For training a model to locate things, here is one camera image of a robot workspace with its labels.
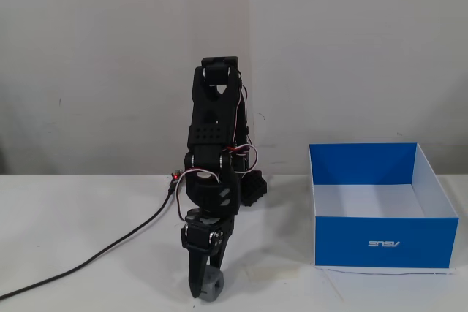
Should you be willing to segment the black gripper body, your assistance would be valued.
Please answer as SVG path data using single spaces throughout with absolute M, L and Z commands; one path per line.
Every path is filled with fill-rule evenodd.
M 182 229 L 183 246 L 207 254 L 223 254 L 234 230 L 235 216 L 221 216 L 201 209 L 189 210 Z

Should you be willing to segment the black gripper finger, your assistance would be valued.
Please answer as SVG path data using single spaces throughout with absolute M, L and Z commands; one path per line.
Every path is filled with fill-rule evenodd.
M 211 284 L 208 259 L 208 251 L 196 247 L 188 247 L 189 252 L 189 288 L 192 296 L 198 298 L 202 291 Z
M 230 236 L 222 233 L 214 238 L 213 251 L 210 254 L 209 265 L 217 269 L 221 269 L 224 253 Z

